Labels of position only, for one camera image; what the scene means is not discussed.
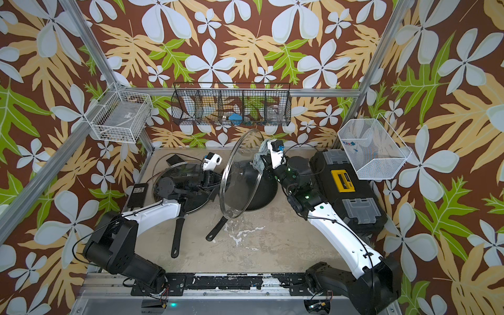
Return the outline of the small pan with lid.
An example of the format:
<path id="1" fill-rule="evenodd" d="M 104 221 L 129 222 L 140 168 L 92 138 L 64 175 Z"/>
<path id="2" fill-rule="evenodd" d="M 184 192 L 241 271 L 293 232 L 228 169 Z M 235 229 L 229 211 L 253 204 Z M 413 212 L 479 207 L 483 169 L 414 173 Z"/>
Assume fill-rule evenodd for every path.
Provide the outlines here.
<path id="1" fill-rule="evenodd" d="M 264 175 L 262 174 L 259 187 L 249 207 L 247 208 L 247 210 L 245 210 L 245 212 L 257 211 L 259 209 L 266 207 L 273 201 L 273 199 L 277 194 L 277 191 L 278 191 L 278 183 L 274 178 L 273 174 L 271 172 Z M 206 236 L 206 240 L 210 242 L 213 241 L 228 221 L 229 220 L 224 218 L 222 214 L 220 221 L 213 227 L 213 229 Z"/>

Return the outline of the green microfibre cloth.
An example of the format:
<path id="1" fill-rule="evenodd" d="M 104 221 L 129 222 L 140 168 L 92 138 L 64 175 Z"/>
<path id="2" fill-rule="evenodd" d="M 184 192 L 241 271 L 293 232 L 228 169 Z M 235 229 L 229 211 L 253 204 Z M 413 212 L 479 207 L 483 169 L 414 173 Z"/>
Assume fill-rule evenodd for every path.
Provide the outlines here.
<path id="1" fill-rule="evenodd" d="M 265 169 L 274 169 L 271 160 L 271 149 L 274 140 L 264 140 L 259 146 L 259 151 L 254 155 L 252 166 L 259 173 L 263 173 Z"/>

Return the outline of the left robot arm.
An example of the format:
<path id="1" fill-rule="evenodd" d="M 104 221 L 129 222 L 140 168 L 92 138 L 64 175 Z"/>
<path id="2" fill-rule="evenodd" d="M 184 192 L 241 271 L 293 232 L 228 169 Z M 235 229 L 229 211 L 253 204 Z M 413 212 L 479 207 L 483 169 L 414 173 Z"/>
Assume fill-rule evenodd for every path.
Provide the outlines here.
<path id="1" fill-rule="evenodd" d="M 147 230 L 172 219 L 182 219 L 193 207 L 215 197 L 222 175 L 197 171 L 183 176 L 162 176 L 154 187 L 160 201 L 124 214 L 105 215 L 89 236 L 83 256 L 110 274 L 121 274 L 159 293 L 167 285 L 166 271 L 135 253 L 136 239 Z"/>

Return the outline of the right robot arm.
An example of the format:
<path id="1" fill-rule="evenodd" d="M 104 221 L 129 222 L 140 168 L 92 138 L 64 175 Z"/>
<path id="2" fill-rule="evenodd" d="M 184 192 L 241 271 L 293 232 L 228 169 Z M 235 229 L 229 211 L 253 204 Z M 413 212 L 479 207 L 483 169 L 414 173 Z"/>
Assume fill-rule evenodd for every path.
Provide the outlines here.
<path id="1" fill-rule="evenodd" d="M 282 152 L 256 154 L 254 167 L 274 177 L 296 214 L 325 236 L 349 268 L 335 269 L 326 262 L 308 268 L 305 278 L 311 294 L 345 296 L 360 314 L 379 314 L 399 298 L 398 263 L 372 249 L 338 216 L 306 158 L 289 158 Z"/>

